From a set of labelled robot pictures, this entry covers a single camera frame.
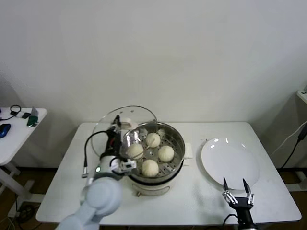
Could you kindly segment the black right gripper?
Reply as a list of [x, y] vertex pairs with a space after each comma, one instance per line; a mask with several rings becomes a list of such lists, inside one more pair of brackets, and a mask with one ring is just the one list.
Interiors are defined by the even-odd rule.
[[243, 179], [244, 189], [247, 193], [247, 197], [234, 197], [229, 191], [227, 181], [223, 178], [223, 198], [228, 204], [231, 204], [231, 208], [237, 213], [239, 225], [254, 225], [250, 210], [254, 204], [254, 194], [252, 193], [250, 186], [246, 180]]

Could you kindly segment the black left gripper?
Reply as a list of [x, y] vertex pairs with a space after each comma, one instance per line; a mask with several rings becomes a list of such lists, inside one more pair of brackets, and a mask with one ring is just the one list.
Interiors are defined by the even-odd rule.
[[121, 134], [120, 131], [120, 116], [117, 115], [110, 126], [111, 130], [107, 130], [108, 137], [106, 143], [105, 156], [119, 156], [121, 148]]

